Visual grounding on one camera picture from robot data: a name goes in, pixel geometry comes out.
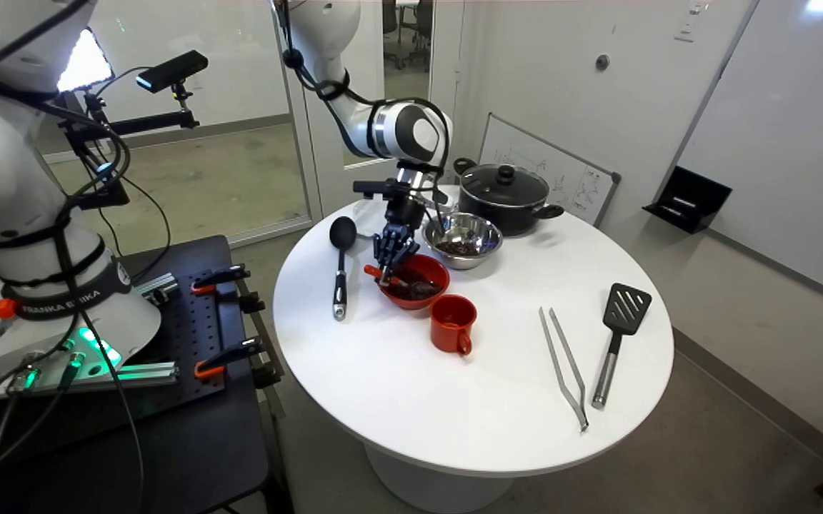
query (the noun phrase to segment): stainless steel bowl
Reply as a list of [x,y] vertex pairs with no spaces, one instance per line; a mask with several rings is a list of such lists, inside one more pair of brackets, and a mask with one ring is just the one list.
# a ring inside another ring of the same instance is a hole
[[478,268],[504,246],[504,235],[494,222],[448,208],[424,225],[424,238],[434,253],[458,272]]

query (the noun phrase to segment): spatula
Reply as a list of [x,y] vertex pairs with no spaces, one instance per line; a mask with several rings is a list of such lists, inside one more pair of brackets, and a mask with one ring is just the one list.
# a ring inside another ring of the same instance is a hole
[[649,303],[652,303],[652,296],[641,289],[632,289],[624,283],[612,285],[609,303],[607,303],[607,316],[604,316],[604,322],[612,327],[612,343],[607,352],[599,379],[598,379],[594,395],[591,395],[594,407],[604,407],[609,399],[609,387],[612,387],[612,377],[614,377],[614,366],[617,366],[617,352],[621,352],[621,336],[638,333]]

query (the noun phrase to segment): metal tongs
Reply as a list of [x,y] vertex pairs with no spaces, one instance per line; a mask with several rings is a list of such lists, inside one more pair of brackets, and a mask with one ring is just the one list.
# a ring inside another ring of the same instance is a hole
[[557,339],[559,339],[559,346],[564,346],[564,355],[567,355],[567,359],[569,359],[569,366],[572,366],[572,375],[577,377],[579,399],[572,395],[572,387],[567,386],[567,379],[564,379],[564,375],[559,375],[559,363],[557,363],[557,355],[554,355],[554,343],[551,343],[551,332],[548,332],[547,312],[537,309],[537,315],[539,315],[539,319],[542,319],[542,332],[547,332],[548,355],[551,355],[551,363],[554,363],[557,386],[559,386],[567,403],[574,407],[574,413],[577,413],[577,420],[579,420],[579,430],[587,430],[587,429],[589,429],[589,416],[587,416],[587,386],[582,386],[582,375],[579,375],[579,367],[577,367],[577,359],[574,359],[574,355],[572,355],[572,346],[569,346],[567,336],[564,336],[564,327],[559,327],[559,322],[557,322],[554,309],[548,309],[551,322],[554,322],[554,332],[557,332]]

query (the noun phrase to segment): bowl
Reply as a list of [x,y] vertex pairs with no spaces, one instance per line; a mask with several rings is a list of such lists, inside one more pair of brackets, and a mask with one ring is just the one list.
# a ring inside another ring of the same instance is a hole
[[448,272],[439,260],[427,253],[411,253],[389,278],[385,285],[376,285],[402,312],[428,309],[448,289]]
[[478,268],[504,246],[504,230],[471,210],[439,210],[427,222],[424,238],[458,272]]

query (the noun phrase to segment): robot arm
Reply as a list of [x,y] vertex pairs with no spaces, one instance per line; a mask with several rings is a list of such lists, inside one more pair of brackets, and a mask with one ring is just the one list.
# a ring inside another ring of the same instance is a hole
[[375,258],[389,275],[418,250],[414,229],[428,202],[421,190],[434,190],[442,175],[451,123],[428,100],[365,100],[352,92],[341,53],[358,31],[358,0],[275,0],[275,11],[286,65],[328,105],[345,145],[359,158],[397,160],[397,176],[376,189],[389,208]]

